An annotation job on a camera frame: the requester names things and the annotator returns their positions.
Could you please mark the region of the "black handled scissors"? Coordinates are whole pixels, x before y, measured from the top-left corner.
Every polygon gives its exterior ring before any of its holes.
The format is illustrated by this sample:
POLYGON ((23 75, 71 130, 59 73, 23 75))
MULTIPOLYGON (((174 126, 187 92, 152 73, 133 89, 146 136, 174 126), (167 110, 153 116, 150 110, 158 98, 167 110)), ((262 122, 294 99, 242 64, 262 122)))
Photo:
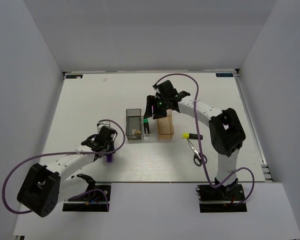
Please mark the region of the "black handled scissors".
POLYGON ((187 139, 187 142, 191 148, 191 150, 193 151, 193 162, 196 166, 200 167, 203 165, 202 159, 200 157, 200 152, 197 151, 197 149, 194 147, 194 145, 191 143, 191 141, 189 139, 187 139))

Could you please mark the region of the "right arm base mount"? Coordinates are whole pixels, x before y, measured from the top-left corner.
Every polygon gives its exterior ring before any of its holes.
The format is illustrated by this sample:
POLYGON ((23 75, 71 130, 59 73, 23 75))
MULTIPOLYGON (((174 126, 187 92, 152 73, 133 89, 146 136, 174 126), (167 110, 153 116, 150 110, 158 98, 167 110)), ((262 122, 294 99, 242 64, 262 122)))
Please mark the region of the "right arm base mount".
POLYGON ((248 211, 245 202, 239 204, 245 199, 241 184, 238 184, 226 196, 208 184, 198 185, 195 191, 198 194, 200 213, 244 213, 248 211))

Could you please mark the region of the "green cap highlighter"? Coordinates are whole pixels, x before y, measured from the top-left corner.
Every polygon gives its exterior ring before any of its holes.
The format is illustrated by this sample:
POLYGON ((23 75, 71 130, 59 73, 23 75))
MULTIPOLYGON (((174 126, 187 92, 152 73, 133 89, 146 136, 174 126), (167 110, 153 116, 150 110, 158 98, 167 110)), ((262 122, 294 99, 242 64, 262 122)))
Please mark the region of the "green cap highlighter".
POLYGON ((149 125, 149 121, 147 118, 143 119, 143 128, 144 128, 144 133, 146 135, 150 134, 150 125, 149 125))

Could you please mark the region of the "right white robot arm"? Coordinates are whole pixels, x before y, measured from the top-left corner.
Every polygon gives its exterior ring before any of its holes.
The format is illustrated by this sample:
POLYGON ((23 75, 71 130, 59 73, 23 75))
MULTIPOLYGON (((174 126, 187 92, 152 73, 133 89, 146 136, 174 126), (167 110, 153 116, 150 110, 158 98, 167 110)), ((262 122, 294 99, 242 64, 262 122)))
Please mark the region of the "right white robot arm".
POLYGON ((217 174, 212 188, 219 198, 228 199, 238 184, 237 158, 246 139, 236 111, 211 107, 200 102, 197 94, 192 97, 189 92, 178 92, 170 80, 155 84, 153 88, 156 93, 146 97, 144 118, 165 118, 167 110, 172 110, 193 117, 196 125, 206 125, 217 152, 217 174))

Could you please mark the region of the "yellow cap highlighter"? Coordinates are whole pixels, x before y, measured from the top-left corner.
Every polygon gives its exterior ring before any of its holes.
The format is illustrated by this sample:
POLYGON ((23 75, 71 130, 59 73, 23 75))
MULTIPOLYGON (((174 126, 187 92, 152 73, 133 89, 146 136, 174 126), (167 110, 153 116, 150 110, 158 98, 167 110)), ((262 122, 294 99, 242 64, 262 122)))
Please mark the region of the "yellow cap highlighter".
POLYGON ((195 140, 195 139, 200 139, 202 140, 203 139, 203 135, 201 134, 195 134, 195 133, 187 133, 187 132, 184 132, 182 134, 182 138, 183 139, 190 139, 190 140, 195 140))

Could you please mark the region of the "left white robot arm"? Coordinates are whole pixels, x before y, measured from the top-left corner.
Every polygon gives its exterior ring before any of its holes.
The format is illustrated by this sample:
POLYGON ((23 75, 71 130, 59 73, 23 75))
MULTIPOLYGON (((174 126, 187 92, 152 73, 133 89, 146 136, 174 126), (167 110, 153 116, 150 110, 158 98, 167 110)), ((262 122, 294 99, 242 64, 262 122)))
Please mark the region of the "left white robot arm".
POLYGON ((104 125, 97 134, 81 142, 75 154, 66 154, 46 165, 32 165, 17 194, 18 202, 43 218, 59 202, 77 195, 86 200, 93 198, 96 181, 77 171, 113 151, 117 134, 115 129, 104 125))

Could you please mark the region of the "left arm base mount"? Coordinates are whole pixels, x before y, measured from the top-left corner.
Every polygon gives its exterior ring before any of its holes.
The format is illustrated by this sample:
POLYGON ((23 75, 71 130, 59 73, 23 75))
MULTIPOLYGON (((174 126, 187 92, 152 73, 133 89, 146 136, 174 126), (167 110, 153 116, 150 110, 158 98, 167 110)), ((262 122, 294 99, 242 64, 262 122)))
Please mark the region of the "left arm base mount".
POLYGON ((58 202, 63 203, 63 212, 108 212, 110 197, 110 184, 99 184, 79 173, 60 183, 58 202))

